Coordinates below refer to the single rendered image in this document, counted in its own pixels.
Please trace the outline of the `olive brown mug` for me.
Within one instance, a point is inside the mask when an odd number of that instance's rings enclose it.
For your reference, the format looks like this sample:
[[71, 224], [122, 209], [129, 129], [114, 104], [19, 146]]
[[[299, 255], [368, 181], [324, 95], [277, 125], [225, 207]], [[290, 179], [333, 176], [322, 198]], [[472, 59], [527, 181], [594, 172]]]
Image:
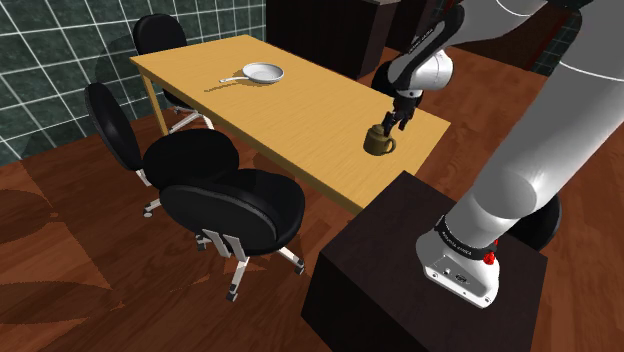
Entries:
[[368, 129], [363, 143], [363, 148], [367, 153], [382, 156], [395, 150], [395, 139], [390, 135], [386, 136], [384, 132], [384, 127], [381, 124], [375, 124]]

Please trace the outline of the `dark wooden cabinet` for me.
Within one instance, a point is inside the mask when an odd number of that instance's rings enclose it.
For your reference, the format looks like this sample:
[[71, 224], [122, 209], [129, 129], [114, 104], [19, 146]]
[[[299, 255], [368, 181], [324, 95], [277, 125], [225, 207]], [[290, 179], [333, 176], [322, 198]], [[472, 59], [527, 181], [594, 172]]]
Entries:
[[266, 0], [266, 41], [352, 79], [404, 50], [437, 0]]

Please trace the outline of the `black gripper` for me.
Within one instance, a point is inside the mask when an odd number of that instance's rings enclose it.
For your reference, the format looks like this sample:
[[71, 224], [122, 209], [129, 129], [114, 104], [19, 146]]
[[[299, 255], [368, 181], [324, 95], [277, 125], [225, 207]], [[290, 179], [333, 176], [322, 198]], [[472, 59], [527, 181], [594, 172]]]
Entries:
[[405, 97], [398, 95], [393, 100], [393, 112], [387, 112], [382, 121], [383, 135], [388, 137], [392, 128], [400, 120], [398, 129], [403, 131], [413, 117], [415, 109], [420, 105], [423, 95]]

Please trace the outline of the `light wooden table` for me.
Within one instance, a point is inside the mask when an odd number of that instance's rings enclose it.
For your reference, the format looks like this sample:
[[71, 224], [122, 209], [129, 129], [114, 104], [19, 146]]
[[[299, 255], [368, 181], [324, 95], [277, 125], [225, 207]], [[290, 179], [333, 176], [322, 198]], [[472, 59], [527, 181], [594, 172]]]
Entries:
[[[249, 35], [132, 58], [151, 92], [159, 85], [233, 136], [353, 214], [401, 172], [416, 173], [449, 124], [422, 110], [394, 152], [364, 151], [367, 130], [392, 108], [390, 97]], [[273, 84], [242, 75], [255, 62], [279, 66]]]

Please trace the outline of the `dark robot stand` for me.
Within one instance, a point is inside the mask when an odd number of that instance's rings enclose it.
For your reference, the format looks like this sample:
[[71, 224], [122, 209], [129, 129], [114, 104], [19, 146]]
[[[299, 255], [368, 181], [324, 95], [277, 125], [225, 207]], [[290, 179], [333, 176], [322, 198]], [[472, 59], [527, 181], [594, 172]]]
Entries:
[[426, 278], [417, 238], [453, 204], [402, 172], [320, 251], [301, 315], [332, 352], [530, 352], [544, 255], [503, 235], [485, 309]]

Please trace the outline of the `white frying pan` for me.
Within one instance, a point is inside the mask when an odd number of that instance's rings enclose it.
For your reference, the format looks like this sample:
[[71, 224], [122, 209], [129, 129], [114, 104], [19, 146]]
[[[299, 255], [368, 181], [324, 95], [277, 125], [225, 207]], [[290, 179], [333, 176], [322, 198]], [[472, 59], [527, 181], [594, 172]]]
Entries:
[[273, 84], [280, 81], [285, 75], [282, 68], [277, 65], [255, 62], [249, 63], [242, 68], [242, 75], [220, 79], [220, 83], [226, 83], [236, 80], [250, 80], [258, 84]]

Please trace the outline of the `black office chair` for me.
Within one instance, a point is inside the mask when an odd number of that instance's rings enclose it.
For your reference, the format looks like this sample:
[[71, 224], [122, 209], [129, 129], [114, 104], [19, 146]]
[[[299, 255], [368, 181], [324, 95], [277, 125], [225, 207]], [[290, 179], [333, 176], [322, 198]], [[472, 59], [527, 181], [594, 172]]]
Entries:
[[216, 180], [240, 166], [237, 149], [225, 134], [210, 128], [176, 130], [142, 153], [129, 120], [102, 83], [84, 89], [85, 104], [99, 136], [120, 165], [158, 190], [178, 179]]
[[[159, 52], [187, 46], [185, 32], [180, 23], [167, 14], [150, 14], [141, 17], [133, 28], [133, 41], [139, 55]], [[163, 89], [164, 97], [174, 106], [174, 112], [188, 112], [189, 115], [180, 120], [170, 129], [170, 133], [180, 130], [195, 119], [202, 118], [209, 129], [213, 129], [212, 121], [197, 110]]]
[[305, 196], [293, 179], [258, 169], [235, 170], [217, 181], [180, 180], [160, 191], [165, 212], [191, 231], [200, 250], [213, 244], [237, 259], [226, 299], [238, 296], [249, 259], [279, 253], [301, 274], [302, 258], [287, 245], [300, 230]]

